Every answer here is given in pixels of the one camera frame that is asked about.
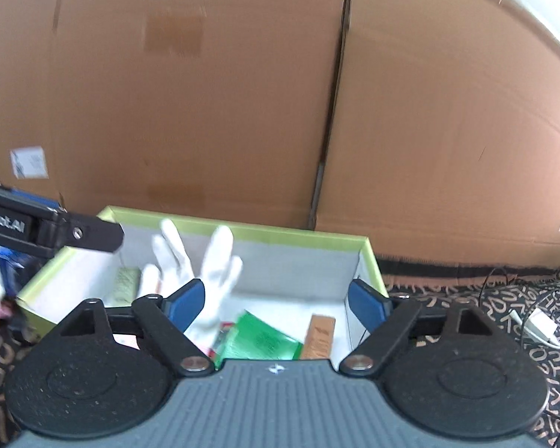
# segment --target brown box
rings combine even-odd
[[[0,180],[305,227],[344,0],[0,0]],[[42,146],[49,180],[9,151]]]
[[[300,358],[329,359],[332,353],[335,325],[336,319],[333,317],[312,315]]]
[[[560,266],[560,46],[511,0],[351,0],[317,229]]]

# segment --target silver screw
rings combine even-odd
[[[180,366],[189,372],[201,372],[209,367],[209,360],[205,357],[192,355],[191,357],[184,358]]]
[[[373,360],[366,355],[349,355],[345,365],[351,370],[369,370],[373,367]]]

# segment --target white glove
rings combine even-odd
[[[162,234],[152,239],[159,269],[154,264],[145,266],[141,275],[139,297],[159,293],[167,298],[195,277],[174,223],[170,219],[164,219],[161,230]],[[232,232],[226,225],[219,226],[212,234],[199,275],[205,286],[205,305],[184,332],[205,353],[213,345],[220,329],[221,304],[230,295],[242,271],[240,257],[231,255],[233,240]]]

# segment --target white star logo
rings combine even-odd
[[[278,365],[278,364],[274,364],[272,367],[268,367],[267,368],[272,374],[274,375],[278,375],[280,372],[282,372],[285,367]]]

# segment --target open storage box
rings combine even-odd
[[[86,298],[108,298],[120,267],[156,263],[152,235],[163,218],[176,225],[197,273],[209,239],[223,222],[108,207],[104,220],[125,232],[115,254],[64,248],[19,294],[31,324],[44,335]],[[221,308],[222,321],[236,321],[247,310],[272,327],[304,342],[311,315],[336,319],[332,364],[359,344],[363,325],[346,298],[349,284],[361,278],[386,295],[366,237],[279,227],[224,223],[234,235],[233,254],[243,271]]]

